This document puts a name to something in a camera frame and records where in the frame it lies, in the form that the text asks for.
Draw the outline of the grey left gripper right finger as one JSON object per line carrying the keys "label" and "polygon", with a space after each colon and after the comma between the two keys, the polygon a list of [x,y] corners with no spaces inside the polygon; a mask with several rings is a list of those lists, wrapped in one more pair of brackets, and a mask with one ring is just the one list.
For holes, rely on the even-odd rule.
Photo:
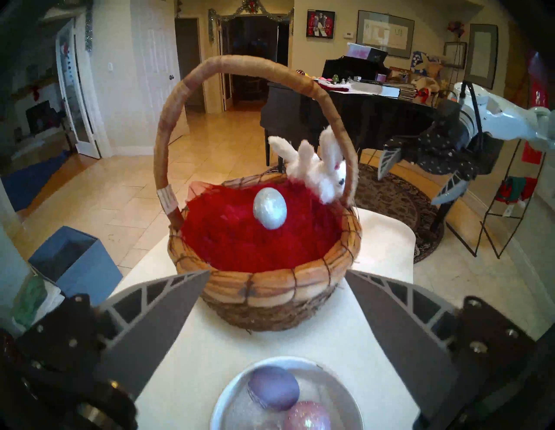
{"label": "grey left gripper right finger", "polygon": [[484,299],[453,307],[410,283],[355,270],[345,279],[416,422],[487,422],[526,390],[535,341]]}

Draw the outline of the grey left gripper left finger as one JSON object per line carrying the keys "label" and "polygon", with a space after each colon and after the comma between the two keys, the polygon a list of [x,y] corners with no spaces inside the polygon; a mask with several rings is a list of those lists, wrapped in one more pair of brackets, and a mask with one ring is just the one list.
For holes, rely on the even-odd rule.
{"label": "grey left gripper left finger", "polygon": [[67,393],[117,382],[137,398],[173,346],[211,275],[194,271],[125,288],[99,306],[65,298],[16,339],[15,369]]}

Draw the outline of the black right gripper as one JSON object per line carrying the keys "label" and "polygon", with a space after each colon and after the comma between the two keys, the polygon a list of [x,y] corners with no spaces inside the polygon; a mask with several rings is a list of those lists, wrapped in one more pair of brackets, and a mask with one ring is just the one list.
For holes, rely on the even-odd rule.
{"label": "black right gripper", "polygon": [[431,205],[448,204],[466,192],[470,180],[492,172],[502,147],[503,140],[485,133],[481,143],[476,135],[465,148],[458,148],[451,137],[438,135],[431,129],[419,136],[394,136],[380,156],[377,179],[381,181],[402,159],[430,174],[452,174],[431,200]]}

